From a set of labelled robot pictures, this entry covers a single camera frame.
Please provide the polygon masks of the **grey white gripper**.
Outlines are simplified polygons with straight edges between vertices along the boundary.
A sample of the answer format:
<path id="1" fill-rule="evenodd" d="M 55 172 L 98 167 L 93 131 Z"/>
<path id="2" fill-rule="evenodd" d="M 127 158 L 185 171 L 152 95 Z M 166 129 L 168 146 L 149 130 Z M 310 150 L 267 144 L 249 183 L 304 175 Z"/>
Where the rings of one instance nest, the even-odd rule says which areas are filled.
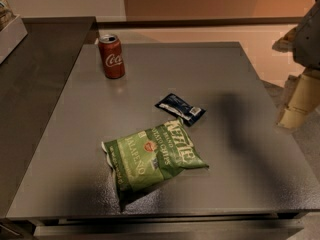
<path id="1" fill-rule="evenodd" d="M 293 51 L 294 61 L 307 67 L 302 74 L 290 75 L 285 82 L 276 119 L 278 127 L 295 130 L 320 106 L 320 0 L 297 28 L 278 39 L 272 49 L 282 53 Z"/>

